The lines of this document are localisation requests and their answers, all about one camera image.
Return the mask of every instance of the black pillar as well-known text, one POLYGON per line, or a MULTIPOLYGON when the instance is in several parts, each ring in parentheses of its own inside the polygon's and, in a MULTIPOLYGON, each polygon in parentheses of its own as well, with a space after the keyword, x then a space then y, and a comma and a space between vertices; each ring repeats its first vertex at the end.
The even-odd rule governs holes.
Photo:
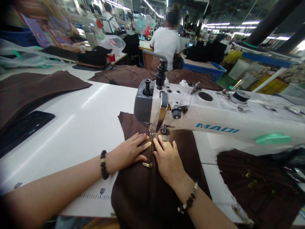
POLYGON ((245 42, 259 46, 302 1, 304 0, 279 0, 245 42))
POLYGON ((279 53, 290 53, 298 44, 305 40, 305 24, 302 24, 298 31, 284 44, 276 49, 279 53))

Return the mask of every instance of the sewing machine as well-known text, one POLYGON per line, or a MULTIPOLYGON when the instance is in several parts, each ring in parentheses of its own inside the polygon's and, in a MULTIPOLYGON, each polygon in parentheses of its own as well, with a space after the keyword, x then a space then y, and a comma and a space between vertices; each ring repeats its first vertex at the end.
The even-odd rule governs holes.
POLYGON ((226 135, 249 143, 245 152, 274 154, 305 142, 305 107, 288 100, 241 90, 201 89, 185 80, 171 84, 161 61, 156 81, 141 82, 134 115, 150 125, 150 134, 168 139, 175 129, 226 135))

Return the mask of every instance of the black bead bracelet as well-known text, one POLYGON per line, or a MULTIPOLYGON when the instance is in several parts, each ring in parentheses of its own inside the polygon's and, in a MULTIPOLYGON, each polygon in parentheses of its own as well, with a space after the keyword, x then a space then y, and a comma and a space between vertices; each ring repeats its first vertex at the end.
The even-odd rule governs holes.
POLYGON ((106 158, 105 158, 106 153, 107 153, 106 150, 103 150, 101 153, 101 171, 104 180, 107 180, 109 177, 109 173, 107 173, 106 171, 106 158))
POLYGON ((178 207, 178 212, 184 214, 184 212, 187 211, 187 209, 189 209, 193 205, 193 201, 194 199, 196 199, 195 194, 197 192, 197 189, 198 189, 198 183, 195 182, 194 191, 191 193, 191 196, 187 199, 186 204, 181 203, 181 206, 178 207))

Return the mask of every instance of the white shirt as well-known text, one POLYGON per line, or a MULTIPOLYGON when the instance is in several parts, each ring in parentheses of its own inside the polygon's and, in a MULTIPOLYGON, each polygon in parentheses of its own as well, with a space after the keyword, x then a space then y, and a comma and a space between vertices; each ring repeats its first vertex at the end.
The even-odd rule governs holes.
POLYGON ((155 53, 166 57, 167 70, 173 70, 174 55, 180 52, 178 32, 165 27, 159 28, 154 32, 150 45, 155 53))
MULTIPOLYGON (((112 16, 110 13, 108 13, 108 12, 104 12, 104 16, 106 17, 107 20, 109 20, 110 18, 113 17, 113 16, 112 16)), ((118 29, 118 28, 119 28, 119 25, 118 25, 117 21, 116 21, 114 18, 112 18, 112 19, 109 21, 109 23, 108 23, 108 21, 104 21, 104 20, 103 20, 103 27, 104 27, 104 30, 105 30, 105 32, 107 32, 107 33, 114 33, 114 30, 115 30, 115 29, 118 29)))

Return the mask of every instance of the blue plastic crate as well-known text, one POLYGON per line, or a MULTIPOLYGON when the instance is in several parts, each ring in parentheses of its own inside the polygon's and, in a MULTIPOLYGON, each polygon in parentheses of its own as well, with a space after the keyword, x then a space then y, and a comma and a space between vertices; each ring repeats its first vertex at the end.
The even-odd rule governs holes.
POLYGON ((211 76, 211 80, 213 82, 216 82, 219 77, 225 73, 227 70, 224 69, 222 66, 220 66, 219 64, 217 63, 214 63, 214 62, 210 62, 212 65, 214 65, 215 68, 217 69, 213 69, 213 68, 205 68, 205 67, 199 67, 199 66, 196 66, 196 65, 190 65, 190 64, 186 64, 183 60, 183 66, 182 68, 185 68, 185 69, 188 69, 192 72, 195 72, 195 73, 209 73, 210 76, 211 76))

